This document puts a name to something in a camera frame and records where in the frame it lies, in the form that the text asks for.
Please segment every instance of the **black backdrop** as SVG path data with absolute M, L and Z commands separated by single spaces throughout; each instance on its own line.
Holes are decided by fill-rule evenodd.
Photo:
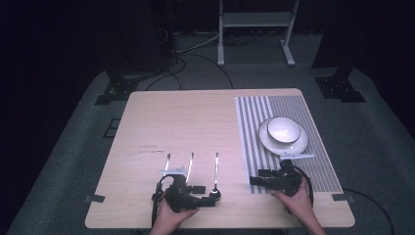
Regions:
M 157 1 L 164 0 L 46 0 L 41 3 L 30 0 L 0 0 L 0 233 L 7 230 L 19 211 L 92 79 L 113 65 L 132 65 L 150 70 L 165 66 L 165 49 L 155 46 L 159 38 L 154 24 L 167 24 L 160 16 L 156 16 L 155 20 L 154 12 L 151 11 L 154 6 L 152 4 Z M 263 0 L 258 4 L 258 1 L 250 0 L 225 0 L 227 10 L 237 12 L 272 8 L 279 10 L 287 8 L 284 1 L 276 4 L 275 0 Z M 171 3 L 174 30 L 217 28 L 217 0 L 172 0 Z M 295 32 L 324 31 L 334 7 L 333 3 L 331 0 L 301 0 Z M 394 58 L 399 58 L 398 55 L 409 58 L 408 61 L 403 61 L 403 58 L 394 61 L 393 70 L 387 70 L 383 76 L 385 79 L 378 80 L 380 86 L 388 86 L 388 80 L 391 80 L 390 77 L 395 78 L 393 75 L 396 71 L 405 71 L 406 76 L 400 78 L 404 79 L 403 83 L 408 82 L 414 74 L 414 67 L 404 66 L 413 62 L 411 55 L 415 54 L 413 46 L 410 45 L 413 38 L 406 37 L 403 33 L 408 29 L 413 30 L 407 27 L 414 24 L 410 21 L 412 19 L 401 16 L 400 11 L 396 10 L 393 16 L 402 26 L 394 27 L 393 21 L 388 23 L 384 19 L 382 24 L 387 27 L 375 24 L 377 30 L 370 33 L 371 37 L 382 39 L 377 37 L 377 31 L 383 35 L 388 30 L 397 32 L 403 41 L 393 38 L 393 34 L 386 41 L 381 41 L 386 45 L 390 41 L 405 45 L 399 51 L 392 48 L 387 48 L 386 51 Z M 372 14 L 379 17 L 376 11 Z M 330 39 L 330 33 L 347 34 L 347 31 L 341 34 L 342 30 L 336 32 L 335 28 L 335 24 L 327 28 L 328 36 L 325 34 L 324 41 L 340 40 L 339 37 Z M 316 60 L 316 66 L 336 66 L 339 54 L 325 55 L 324 52 L 332 49 L 325 50 L 324 47 L 321 47 L 319 54 L 324 55 L 323 60 Z M 339 45 L 335 45 L 333 50 L 339 50 Z M 372 63 L 371 68 L 383 65 L 376 63 Z M 371 69 L 372 71 L 375 75 L 383 72 Z M 400 88 L 399 84 L 397 82 L 394 88 Z M 398 92 L 396 99 L 413 100 L 410 87 L 404 87 L 403 93 Z M 396 94 L 387 92 L 386 96 L 390 95 Z

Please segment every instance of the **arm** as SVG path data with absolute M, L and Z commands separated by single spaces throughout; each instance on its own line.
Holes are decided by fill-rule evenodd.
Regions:
M 301 225 L 310 235 L 326 234 L 312 210 L 304 177 L 301 180 L 299 191 L 293 197 L 288 197 L 282 192 L 274 190 L 270 190 L 270 194 L 279 199 L 287 207 L 290 213 L 300 221 Z
M 165 199 L 163 199 L 160 204 L 156 222 L 150 231 L 150 235 L 169 235 L 180 227 L 180 224 L 185 219 L 191 217 L 198 211 L 199 209 L 176 213 L 171 209 Z

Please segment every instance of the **gray mat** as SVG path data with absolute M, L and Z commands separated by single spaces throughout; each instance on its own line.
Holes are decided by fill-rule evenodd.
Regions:
M 392 218 L 396 234 L 415 234 L 415 143 L 379 96 L 373 82 L 354 70 L 349 81 L 366 103 L 325 100 L 315 76 L 332 75 L 332 69 L 312 70 L 318 35 L 293 35 L 290 47 L 298 63 L 288 68 L 278 41 L 257 37 L 244 47 L 225 48 L 225 67 L 235 88 L 298 88 L 310 109 L 333 167 L 343 187 L 371 196 Z M 178 37 L 179 46 L 195 45 L 200 37 Z M 215 47 L 193 51 L 215 60 Z M 223 71 L 200 57 L 182 56 L 186 68 L 177 76 L 184 89 L 228 89 Z M 177 71 L 179 65 L 172 65 Z M 157 77 L 140 82 L 144 90 Z M 65 131 L 15 218 L 9 234 L 136 234 L 131 230 L 88 229 L 84 219 L 89 205 L 83 200 L 94 194 L 112 145 L 103 135 L 112 118 L 120 118 L 125 102 L 94 106 L 109 79 L 102 72 L 85 92 Z M 151 88 L 175 90 L 174 77 Z M 351 204 L 356 223 L 351 228 L 328 229 L 328 234 L 390 234 L 382 212 L 370 201 L 354 195 Z M 220 231 L 242 234 L 247 231 Z M 304 234 L 290 230 L 289 234 Z

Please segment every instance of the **wooden table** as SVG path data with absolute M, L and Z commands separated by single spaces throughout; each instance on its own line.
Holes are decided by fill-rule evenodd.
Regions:
M 247 183 L 235 97 L 294 96 L 297 89 L 134 92 L 129 97 L 85 224 L 89 228 L 150 228 L 152 200 L 167 154 L 169 168 L 188 165 L 189 185 L 213 188 L 219 153 L 214 208 L 201 208 L 182 228 L 290 228 L 300 226 L 269 194 L 252 194 Z M 311 117 L 308 108 L 305 111 Z M 171 181 L 164 182 L 163 189 Z M 314 193 L 314 211 L 323 227 L 351 227 L 354 217 L 338 192 Z

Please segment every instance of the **white bowl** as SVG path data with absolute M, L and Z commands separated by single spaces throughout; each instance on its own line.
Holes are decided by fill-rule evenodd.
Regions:
M 271 118 L 264 121 L 260 125 L 258 131 L 259 140 L 265 147 L 265 149 L 277 155 L 283 155 L 284 153 L 301 154 L 302 152 L 304 152 L 308 145 L 308 136 L 304 128 L 302 128 L 302 126 L 300 126 L 300 138 L 293 143 L 287 144 L 279 142 L 269 135 L 267 125 L 270 121 Z
M 268 123 L 269 135 L 282 143 L 293 143 L 300 138 L 301 128 L 286 117 L 275 117 Z

